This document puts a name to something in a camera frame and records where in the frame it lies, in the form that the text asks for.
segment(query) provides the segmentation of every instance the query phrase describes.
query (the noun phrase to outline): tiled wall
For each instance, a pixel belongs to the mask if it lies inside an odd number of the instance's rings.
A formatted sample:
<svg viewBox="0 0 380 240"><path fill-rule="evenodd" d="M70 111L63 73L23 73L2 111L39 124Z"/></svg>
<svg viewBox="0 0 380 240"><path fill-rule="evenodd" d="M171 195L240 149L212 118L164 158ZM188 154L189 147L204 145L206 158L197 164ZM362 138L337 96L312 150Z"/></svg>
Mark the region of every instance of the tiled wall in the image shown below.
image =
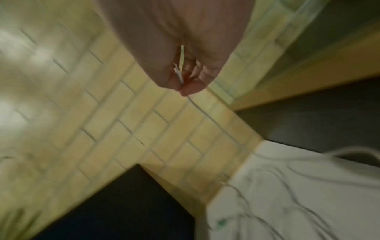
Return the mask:
<svg viewBox="0 0 380 240"><path fill-rule="evenodd" d="M256 0L246 33L210 89L231 104L266 73L330 0Z"/></svg>
<svg viewBox="0 0 380 240"><path fill-rule="evenodd" d="M195 215L261 141L211 92L213 121L155 86L90 1L0 11L0 217L41 211L35 232L136 163Z"/></svg>

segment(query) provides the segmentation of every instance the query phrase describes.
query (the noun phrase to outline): hand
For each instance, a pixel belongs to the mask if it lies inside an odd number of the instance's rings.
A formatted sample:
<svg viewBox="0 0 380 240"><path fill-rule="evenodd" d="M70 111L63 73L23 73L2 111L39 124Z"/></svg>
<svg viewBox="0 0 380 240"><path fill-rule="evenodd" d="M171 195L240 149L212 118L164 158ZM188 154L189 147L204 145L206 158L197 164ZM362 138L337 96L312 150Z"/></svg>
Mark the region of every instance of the hand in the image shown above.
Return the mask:
<svg viewBox="0 0 380 240"><path fill-rule="evenodd" d="M148 76L188 96L205 89L241 40L255 0L95 0ZM184 45L181 86L179 65Z"/></svg>

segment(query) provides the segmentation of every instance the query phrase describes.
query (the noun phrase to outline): wooden trim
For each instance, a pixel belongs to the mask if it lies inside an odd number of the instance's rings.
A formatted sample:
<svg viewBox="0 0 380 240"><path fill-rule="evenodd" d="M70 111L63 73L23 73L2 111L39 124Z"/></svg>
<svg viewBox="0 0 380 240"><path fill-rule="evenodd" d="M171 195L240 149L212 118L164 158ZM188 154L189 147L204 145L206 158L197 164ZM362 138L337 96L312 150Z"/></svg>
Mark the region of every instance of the wooden trim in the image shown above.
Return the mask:
<svg viewBox="0 0 380 240"><path fill-rule="evenodd" d="M253 89L230 108L240 111L377 75L380 75L380 22Z"/></svg>

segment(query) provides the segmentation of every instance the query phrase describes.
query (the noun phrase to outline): white surface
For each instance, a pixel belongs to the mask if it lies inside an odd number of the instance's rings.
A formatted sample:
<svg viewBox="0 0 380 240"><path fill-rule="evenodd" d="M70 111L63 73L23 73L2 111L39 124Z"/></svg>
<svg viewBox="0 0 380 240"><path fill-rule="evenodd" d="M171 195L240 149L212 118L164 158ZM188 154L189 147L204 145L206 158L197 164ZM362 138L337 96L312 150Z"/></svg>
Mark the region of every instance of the white surface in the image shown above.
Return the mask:
<svg viewBox="0 0 380 240"><path fill-rule="evenodd" d="M256 154L282 160L252 155L229 183L249 201L251 213L267 221L284 239L380 239L378 168L268 141ZM330 234L327 225L292 201L273 172L285 179L300 204L327 222ZM281 239L273 238L269 228L254 218L242 217L238 231L239 213L250 214L247 204L239 200L237 191L224 187L207 208L207 220L213 228L210 239ZM228 217L227 224L216 229L217 221Z"/></svg>

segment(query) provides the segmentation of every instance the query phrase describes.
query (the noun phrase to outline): black surface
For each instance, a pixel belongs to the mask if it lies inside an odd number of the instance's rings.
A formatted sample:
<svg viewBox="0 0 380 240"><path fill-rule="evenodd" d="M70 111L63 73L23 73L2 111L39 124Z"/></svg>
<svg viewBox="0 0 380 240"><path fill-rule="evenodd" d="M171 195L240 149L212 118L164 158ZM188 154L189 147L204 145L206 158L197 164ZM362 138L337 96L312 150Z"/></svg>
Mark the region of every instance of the black surface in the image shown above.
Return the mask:
<svg viewBox="0 0 380 240"><path fill-rule="evenodd" d="M379 17L379 0L330 1L299 38L289 46L260 84L329 45L338 43Z"/></svg>
<svg viewBox="0 0 380 240"><path fill-rule="evenodd" d="M194 218L139 165L35 240L194 240Z"/></svg>
<svg viewBox="0 0 380 240"><path fill-rule="evenodd" d="M380 149L380 77L237 114L269 141L320 153L348 146ZM365 155L345 158L380 166Z"/></svg>

